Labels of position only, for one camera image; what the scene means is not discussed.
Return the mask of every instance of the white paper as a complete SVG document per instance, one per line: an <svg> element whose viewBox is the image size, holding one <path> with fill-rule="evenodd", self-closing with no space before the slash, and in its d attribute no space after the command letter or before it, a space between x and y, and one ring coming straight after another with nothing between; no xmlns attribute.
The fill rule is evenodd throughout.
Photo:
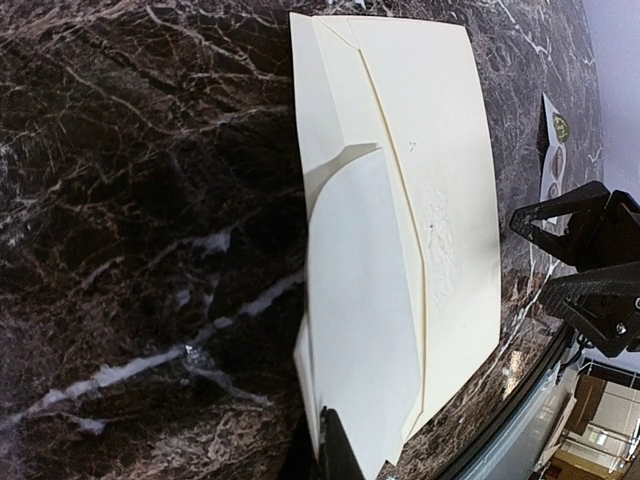
<svg viewBox="0 0 640 480"><path fill-rule="evenodd" d="M387 119L426 255L425 398L415 433L499 341L500 243L491 141L464 28L386 19L350 18L349 23ZM412 48L415 55L398 54Z"/></svg>
<svg viewBox="0 0 640 480"><path fill-rule="evenodd" d="M311 339L309 338L309 319L305 314L300 322L300 331L293 354L300 389L302 391L302 401L307 417L309 435L316 459L320 455L320 413L316 405L313 369L311 365Z"/></svg>
<svg viewBox="0 0 640 480"><path fill-rule="evenodd" d="M332 395L345 405L343 409L349 418L352 415L358 418L361 423L349 420L347 435L358 448L368 445L367 452L361 453L358 460L367 475L374 475L374 470L377 473L376 468L382 465L380 456L396 462L402 444L455 395L499 340L498 215L482 91L463 27L416 20L309 18L292 14L291 30L296 122L307 213L311 219L308 322L314 385L307 391L315 392L316 413L323 406L334 408L326 403L326 395ZM372 160L380 163L380 157L387 174L388 195L384 197L387 206L376 207L376 214L386 213L374 220L385 222L384 228L375 224L376 228L395 231L396 253L391 255L388 253L391 250L385 249L384 255L373 255L371 248L380 242L390 242L390 237L388 232L371 234L341 264L322 267L324 283L311 281L311 265L321 266L335 255L328 246L318 249L319 240L314 237L329 236L331 241L323 240L326 245L341 236L361 241L363 232L374 225L365 222L374 221L368 217L371 213L366 213L367 208L373 207L365 208L365 200L359 210L346 207L355 198L357 190L354 190L340 194L342 197L332 193L339 201L332 200L323 207L325 220L314 227L325 190L334 181L345 182L340 179L347 175L343 173L345 170L350 172L350 183L362 181L357 176L372 174L367 174L367 168L360 165ZM378 193L374 196L379 197L376 201L383 198ZM345 215L357 220L347 221ZM398 278L393 282L389 281L391 277L381 275L367 277L373 279L372 284L360 284L354 279L353 275L366 272L369 265L378 265L380 258L391 262L392 257L401 265L394 264ZM331 323L349 310L340 302L327 299L327 292L342 295L356 287L368 291L362 294L367 298L376 298L378 295L373 293L376 289L396 301L400 296L405 298L402 309L395 310L394 322L403 331L410 325L407 331L412 334L402 341L406 342L402 348L389 349L387 355L398 363L415 355L419 386L417 391L397 389L391 410L384 403L388 401L384 386L408 382L406 371L379 370L382 366L376 364L378 350L368 349L365 344L389 345L388 339L382 339L382 330L365 329L365 334L360 332L360 341L353 340L356 330L349 330L360 328L357 322L372 321L374 317L364 313L368 306L358 307L357 315L349 314L349 318L362 317L357 322ZM314 305L331 311L331 315L314 313L313 298L323 299ZM314 329L325 329L328 325L332 327L327 330L327 337L316 339ZM369 384L372 393L368 398L382 403L362 408L362 402L344 393L347 380L341 376L334 379L318 376L317 362L336 361L339 357L334 349L338 345L344 351L359 351L361 358L368 360L358 364L363 373L340 375L379 380L375 391ZM366 389L361 388L356 393L364 398ZM320 394L318 389L328 393ZM411 406L403 411L401 407L405 404ZM342 418L343 413L339 410L338 413ZM384 446L368 439L397 428L395 424L403 416L401 435L385 434ZM378 434L371 435L367 428L374 424Z"/></svg>
<svg viewBox="0 0 640 480"><path fill-rule="evenodd" d="M307 269L316 405L338 412L365 478L374 479L402 446L421 387L382 150L349 163L320 192Z"/></svg>
<svg viewBox="0 0 640 480"><path fill-rule="evenodd" d="M540 201L551 200L562 195L562 183L567 164L567 149L564 145L550 146L545 155L540 181Z"/></svg>

